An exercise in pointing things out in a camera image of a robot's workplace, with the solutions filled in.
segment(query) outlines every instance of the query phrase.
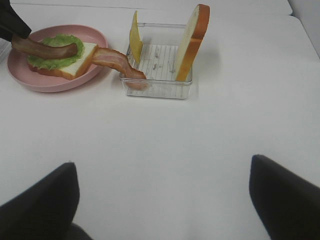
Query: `white wall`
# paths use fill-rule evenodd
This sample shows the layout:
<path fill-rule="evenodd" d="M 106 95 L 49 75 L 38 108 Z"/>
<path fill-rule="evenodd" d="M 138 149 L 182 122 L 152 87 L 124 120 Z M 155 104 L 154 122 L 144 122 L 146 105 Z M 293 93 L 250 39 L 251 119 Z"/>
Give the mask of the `white wall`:
<path fill-rule="evenodd" d="M 320 56 L 320 0 L 288 0 Z"/>

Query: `bread crust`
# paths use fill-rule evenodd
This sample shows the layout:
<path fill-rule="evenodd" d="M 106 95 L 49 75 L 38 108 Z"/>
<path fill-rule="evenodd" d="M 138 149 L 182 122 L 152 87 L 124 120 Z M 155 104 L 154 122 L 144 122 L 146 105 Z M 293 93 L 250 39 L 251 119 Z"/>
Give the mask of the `bread crust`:
<path fill-rule="evenodd" d="M 93 48 L 93 51 L 91 51 L 91 53 L 86 57 L 83 64 L 76 71 L 75 75 L 72 75 L 68 72 L 64 72 L 64 71 L 60 70 L 59 68 L 55 68 L 55 69 L 51 69 L 51 70 L 46 69 L 46 68 L 38 69 L 36 66 L 32 66 L 29 63 L 28 63 L 28 67 L 31 71 L 38 72 L 41 75 L 61 77 L 61 78 L 67 79 L 67 80 L 73 80 L 73 79 L 76 79 L 76 78 L 82 76 L 83 74 L 85 74 L 88 71 L 88 69 L 92 63 L 92 57 L 93 57 L 95 51 L 98 49 L 98 47 L 99 46 L 96 45 Z"/>
<path fill-rule="evenodd" d="M 176 81 L 183 82 L 186 80 L 192 63 L 197 55 L 201 42 L 204 39 L 204 36 L 208 28 L 210 18 L 210 7 L 204 4 L 198 4 L 198 6 L 199 15 L 197 23 L 193 31 L 193 34 L 190 38 L 189 44 L 186 48 L 180 68 L 177 69 L 178 72 L 175 78 Z"/>

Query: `pink plate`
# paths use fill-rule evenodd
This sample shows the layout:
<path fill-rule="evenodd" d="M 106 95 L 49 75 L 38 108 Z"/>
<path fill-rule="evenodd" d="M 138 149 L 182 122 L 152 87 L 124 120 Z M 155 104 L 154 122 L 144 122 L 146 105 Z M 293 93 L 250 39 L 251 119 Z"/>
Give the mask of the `pink plate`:
<path fill-rule="evenodd" d="M 30 38 L 39 42 L 46 37 L 54 37 L 56 34 L 72 34 L 83 42 L 96 43 L 101 48 L 107 48 L 106 37 L 98 30 L 83 25 L 59 25 L 44 28 L 30 34 Z M 91 65 L 82 76 L 67 80 L 63 77 L 45 76 L 33 72 L 28 68 L 27 55 L 12 49 L 7 60 L 7 69 L 10 75 L 21 85 L 37 92 L 53 93 L 69 90 L 88 82 L 101 70 L 102 66 Z"/>

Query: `sandwich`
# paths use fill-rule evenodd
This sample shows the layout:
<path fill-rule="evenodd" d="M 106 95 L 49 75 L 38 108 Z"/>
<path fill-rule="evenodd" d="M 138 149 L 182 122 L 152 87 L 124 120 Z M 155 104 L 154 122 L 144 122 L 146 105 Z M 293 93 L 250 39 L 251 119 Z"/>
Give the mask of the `sandwich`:
<path fill-rule="evenodd" d="M 12 47 L 30 54 L 27 64 L 31 71 L 42 75 L 73 80 L 83 75 L 91 64 L 110 67 L 126 78 L 146 79 L 143 72 L 131 67 L 126 55 L 116 50 L 99 47 L 95 43 L 82 42 L 68 34 L 47 37 L 42 42 L 31 39 L 13 38 Z M 129 87 L 141 90 L 146 83 L 128 83 Z"/>

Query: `bacon strip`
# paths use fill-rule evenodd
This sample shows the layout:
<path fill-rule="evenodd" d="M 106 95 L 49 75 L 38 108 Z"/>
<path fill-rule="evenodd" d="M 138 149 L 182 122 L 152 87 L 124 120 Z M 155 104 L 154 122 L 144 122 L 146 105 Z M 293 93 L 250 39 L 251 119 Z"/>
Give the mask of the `bacon strip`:
<path fill-rule="evenodd" d="M 77 54 L 78 48 L 75 43 L 66 46 L 47 46 L 30 38 L 23 39 L 13 35 L 12 47 L 19 52 L 33 55 L 42 59 L 65 59 Z"/>
<path fill-rule="evenodd" d="M 128 79 L 146 79 L 142 71 L 131 67 L 126 55 L 110 48 L 99 47 L 93 54 L 92 63 L 115 69 Z M 126 85 L 136 90 L 143 90 L 148 86 L 147 83 L 139 82 L 126 82 Z"/>

